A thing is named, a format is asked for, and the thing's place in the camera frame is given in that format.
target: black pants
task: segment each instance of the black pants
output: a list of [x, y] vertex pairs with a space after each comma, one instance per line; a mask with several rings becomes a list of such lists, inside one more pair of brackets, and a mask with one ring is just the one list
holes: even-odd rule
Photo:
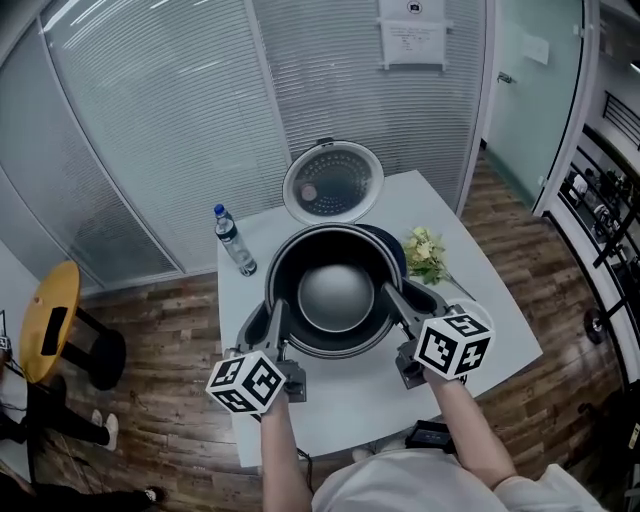
[[141, 512], [153, 502], [142, 491], [81, 494], [61, 485], [35, 485], [37, 499], [53, 510], [66, 512]]
[[64, 405], [64, 399], [55, 396], [43, 386], [29, 384], [27, 415], [16, 423], [0, 412], [0, 434], [17, 443], [24, 443], [28, 436], [37, 435], [40, 428], [52, 428], [81, 441], [105, 446], [109, 444], [109, 432], [89, 420], [78, 416]]

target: bottle label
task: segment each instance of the bottle label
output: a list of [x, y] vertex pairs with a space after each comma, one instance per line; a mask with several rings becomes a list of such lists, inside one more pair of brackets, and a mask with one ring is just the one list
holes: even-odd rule
[[227, 243], [227, 242], [231, 242], [231, 240], [233, 240], [236, 237], [237, 234], [238, 234], [238, 228], [233, 226], [231, 228], [231, 231], [229, 231], [228, 233], [225, 233], [224, 235], [218, 235], [218, 238], [224, 244], [224, 243]]

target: door handle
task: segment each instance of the door handle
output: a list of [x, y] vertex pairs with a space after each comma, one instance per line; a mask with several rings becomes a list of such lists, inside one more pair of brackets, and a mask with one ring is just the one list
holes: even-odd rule
[[513, 78], [511, 75], [507, 75], [506, 73], [503, 73], [502, 71], [500, 71], [500, 73], [498, 74], [498, 82], [504, 82], [505, 84], [518, 83], [516, 82], [515, 78]]

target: white shirt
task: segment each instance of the white shirt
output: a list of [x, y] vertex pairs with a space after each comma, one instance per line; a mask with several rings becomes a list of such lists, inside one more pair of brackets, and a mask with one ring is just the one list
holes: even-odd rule
[[494, 492], [440, 450], [381, 453], [331, 475], [314, 512], [603, 512], [559, 466], [538, 482], [512, 477]]
[[[577, 174], [576, 177], [573, 178], [573, 188], [576, 189], [581, 196], [584, 196], [589, 189], [589, 185], [580, 174]], [[573, 189], [569, 190], [569, 195], [576, 201], [579, 199]]]

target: flower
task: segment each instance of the flower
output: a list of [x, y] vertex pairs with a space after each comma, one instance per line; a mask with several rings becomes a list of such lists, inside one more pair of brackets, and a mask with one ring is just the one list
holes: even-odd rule
[[422, 256], [425, 260], [429, 259], [431, 256], [431, 251], [433, 251], [434, 244], [431, 241], [422, 242], [418, 245], [418, 254]]
[[422, 276], [425, 284], [437, 284], [447, 276], [444, 247], [439, 236], [417, 227], [403, 248], [411, 275]]

